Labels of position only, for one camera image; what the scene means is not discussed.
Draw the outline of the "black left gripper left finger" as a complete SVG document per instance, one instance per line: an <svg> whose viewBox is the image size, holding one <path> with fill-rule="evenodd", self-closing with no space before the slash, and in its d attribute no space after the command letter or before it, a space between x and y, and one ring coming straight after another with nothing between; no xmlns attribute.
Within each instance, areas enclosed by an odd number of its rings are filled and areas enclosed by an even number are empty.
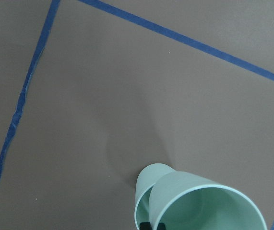
<svg viewBox="0 0 274 230"><path fill-rule="evenodd" d="M140 223L139 230L150 230L150 222Z"/></svg>

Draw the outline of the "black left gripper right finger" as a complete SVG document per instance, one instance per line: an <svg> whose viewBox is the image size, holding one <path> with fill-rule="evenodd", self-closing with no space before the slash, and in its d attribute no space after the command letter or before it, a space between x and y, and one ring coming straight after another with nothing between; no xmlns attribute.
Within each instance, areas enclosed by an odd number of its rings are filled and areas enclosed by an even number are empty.
<svg viewBox="0 0 274 230"><path fill-rule="evenodd" d="M159 223L157 226L157 230L165 230L165 224L164 223Z"/></svg>

